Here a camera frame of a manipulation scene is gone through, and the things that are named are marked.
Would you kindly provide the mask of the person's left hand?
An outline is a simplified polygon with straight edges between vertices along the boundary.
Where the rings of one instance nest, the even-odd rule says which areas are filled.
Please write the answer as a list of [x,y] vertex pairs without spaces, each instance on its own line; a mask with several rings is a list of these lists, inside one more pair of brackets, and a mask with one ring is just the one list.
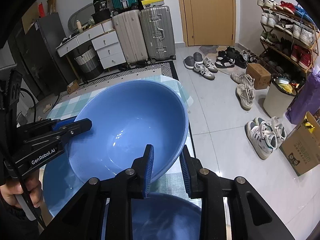
[[[39,207],[43,202],[42,184],[39,180],[39,170],[33,172],[25,182],[27,190],[30,192],[30,198],[34,207]],[[1,186],[3,199],[12,206],[21,208],[15,195],[22,194],[23,189],[18,181],[7,181]]]

